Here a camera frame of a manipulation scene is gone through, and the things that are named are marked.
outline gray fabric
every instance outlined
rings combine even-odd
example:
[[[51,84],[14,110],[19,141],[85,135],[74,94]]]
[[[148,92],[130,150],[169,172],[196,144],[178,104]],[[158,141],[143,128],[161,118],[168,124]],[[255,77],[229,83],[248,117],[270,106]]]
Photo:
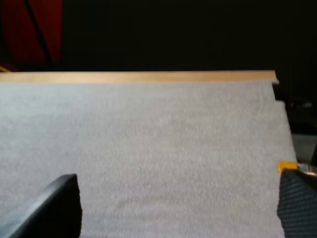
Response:
[[[77,173],[83,238],[276,238],[271,83],[2,84],[0,214]]]

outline gray felt surface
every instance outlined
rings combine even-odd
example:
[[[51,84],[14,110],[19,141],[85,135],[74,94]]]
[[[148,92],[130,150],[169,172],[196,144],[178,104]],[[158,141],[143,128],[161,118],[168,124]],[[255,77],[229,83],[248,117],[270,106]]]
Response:
[[[271,82],[2,84],[0,215],[77,173],[83,238],[276,238]]]

